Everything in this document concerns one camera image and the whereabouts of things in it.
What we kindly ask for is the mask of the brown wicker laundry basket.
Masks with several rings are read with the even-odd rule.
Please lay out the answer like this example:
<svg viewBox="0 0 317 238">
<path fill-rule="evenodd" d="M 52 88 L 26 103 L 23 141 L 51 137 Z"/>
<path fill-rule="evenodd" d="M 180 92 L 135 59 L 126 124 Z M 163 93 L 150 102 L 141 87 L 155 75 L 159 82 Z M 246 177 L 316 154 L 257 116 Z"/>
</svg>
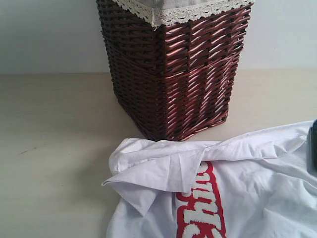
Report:
<svg viewBox="0 0 317 238">
<path fill-rule="evenodd" d="M 154 28 L 97 1 L 114 94 L 147 139 L 186 140 L 226 121 L 252 6 Z"/>
</svg>

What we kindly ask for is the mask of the white shirt with red lettering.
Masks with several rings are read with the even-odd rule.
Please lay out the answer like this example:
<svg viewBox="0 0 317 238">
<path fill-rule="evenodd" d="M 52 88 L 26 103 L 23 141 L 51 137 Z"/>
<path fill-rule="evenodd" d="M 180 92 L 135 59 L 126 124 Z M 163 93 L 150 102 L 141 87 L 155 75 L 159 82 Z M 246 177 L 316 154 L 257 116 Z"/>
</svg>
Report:
<svg viewBox="0 0 317 238">
<path fill-rule="evenodd" d="M 120 202 L 108 238 L 314 238 L 314 121 L 226 141 L 125 139 L 111 154 Z"/>
</svg>

